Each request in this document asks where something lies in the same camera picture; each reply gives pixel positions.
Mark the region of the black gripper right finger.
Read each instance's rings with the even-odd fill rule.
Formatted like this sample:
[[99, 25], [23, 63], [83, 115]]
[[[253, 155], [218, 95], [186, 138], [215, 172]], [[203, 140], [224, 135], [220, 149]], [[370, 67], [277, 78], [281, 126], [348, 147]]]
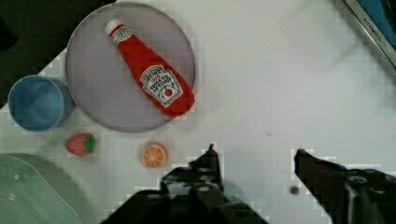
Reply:
[[294, 156], [294, 173], [333, 224], [396, 224], [396, 181], [376, 169], [347, 169], [304, 149]]

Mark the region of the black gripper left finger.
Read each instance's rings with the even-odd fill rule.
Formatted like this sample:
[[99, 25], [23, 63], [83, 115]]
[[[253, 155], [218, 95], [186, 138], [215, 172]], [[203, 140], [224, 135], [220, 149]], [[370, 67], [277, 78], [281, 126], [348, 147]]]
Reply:
[[268, 224], [246, 203], [224, 194], [219, 155], [210, 145], [186, 167], [165, 175], [158, 190], [140, 190], [101, 224]]

